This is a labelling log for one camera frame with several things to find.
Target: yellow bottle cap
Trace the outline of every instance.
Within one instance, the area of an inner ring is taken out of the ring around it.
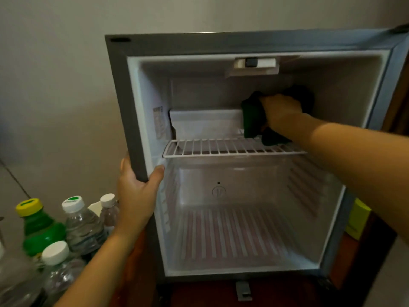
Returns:
[[[16,206],[16,211],[20,217],[28,217],[43,208],[43,204],[38,198],[31,198],[20,202]]]

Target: fridge hinge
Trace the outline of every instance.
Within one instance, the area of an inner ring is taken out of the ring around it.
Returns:
[[[253,300],[253,297],[251,297],[250,286],[247,281],[237,281],[236,291],[239,302],[251,302]]]

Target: green bottle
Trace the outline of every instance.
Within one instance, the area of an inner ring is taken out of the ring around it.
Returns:
[[[16,211],[24,219],[23,249],[28,256],[39,261],[46,247],[65,240],[65,226],[44,212],[38,198],[20,202]]]

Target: yellow object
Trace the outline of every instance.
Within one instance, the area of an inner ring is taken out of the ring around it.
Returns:
[[[43,204],[38,198],[31,198],[20,202],[16,206],[16,211],[20,217],[28,217],[43,208]]]
[[[355,199],[354,206],[349,215],[348,225],[345,231],[356,240],[359,240],[364,231],[366,221],[368,220],[371,208],[365,205],[358,198]]]

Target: gray fridge frame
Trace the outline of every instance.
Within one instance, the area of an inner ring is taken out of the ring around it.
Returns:
[[[366,125],[369,129],[379,130],[409,49],[407,28],[106,35],[105,41],[132,168],[138,179],[144,182],[148,180],[148,175],[127,64],[128,57],[387,49],[391,53]],[[354,199],[355,196],[347,190],[341,201],[320,268],[303,271],[304,273],[329,275]],[[158,284],[214,279],[249,279],[277,274],[277,272],[265,272],[166,277],[154,217],[151,217],[147,224],[146,234],[157,264]]]

